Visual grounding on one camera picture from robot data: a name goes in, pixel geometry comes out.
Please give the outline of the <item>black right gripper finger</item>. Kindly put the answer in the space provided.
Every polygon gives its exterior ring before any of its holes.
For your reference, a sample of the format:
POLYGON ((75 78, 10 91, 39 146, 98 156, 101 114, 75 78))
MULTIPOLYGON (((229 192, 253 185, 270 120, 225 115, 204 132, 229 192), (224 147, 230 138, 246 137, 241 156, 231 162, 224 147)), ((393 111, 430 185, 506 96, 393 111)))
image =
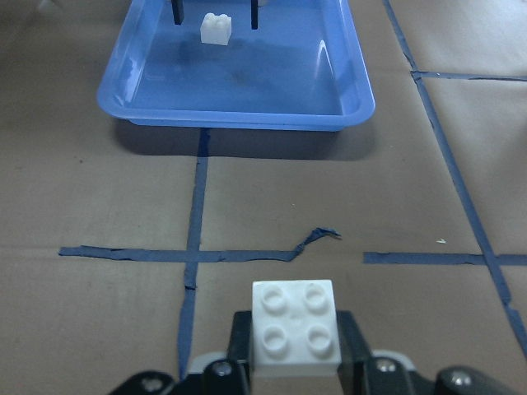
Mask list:
POLYGON ((259 1, 258 0, 250 1, 250 10, 251 10, 251 29, 257 30, 259 28, 259 1))
POLYGON ((343 394, 370 394, 371 349, 350 311, 338 310, 336 317, 341 353, 337 374, 343 394))
POLYGON ((173 20, 177 26, 180 26, 184 20, 184 4, 182 0, 171 0, 173 20))
POLYGON ((226 394, 251 394, 252 387, 252 313, 234 314, 226 351, 226 394))

